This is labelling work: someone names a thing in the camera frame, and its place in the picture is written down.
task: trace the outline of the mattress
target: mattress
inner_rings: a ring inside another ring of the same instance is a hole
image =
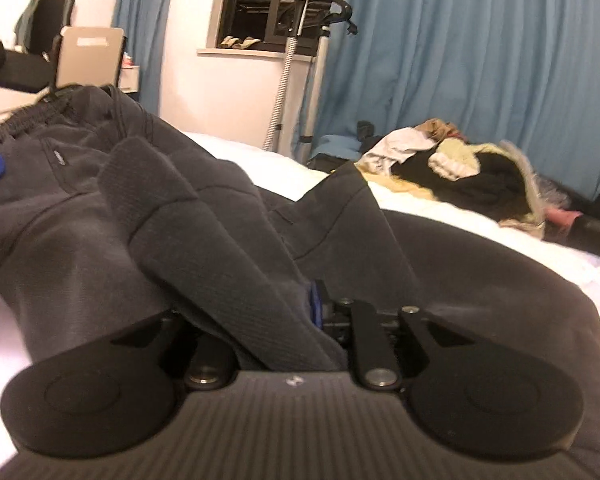
[[[289,158],[263,152],[253,146],[202,134],[186,134],[218,158],[240,165],[257,186],[292,200],[298,200],[326,177]],[[395,210],[451,224],[494,240],[525,254],[575,283],[596,304],[600,313],[600,258],[555,244],[541,242],[471,211],[446,203],[430,202],[406,193],[394,193],[375,183],[370,188],[381,208]],[[19,370],[29,364],[15,320],[0,298],[0,393]],[[15,452],[0,420],[0,465]]]

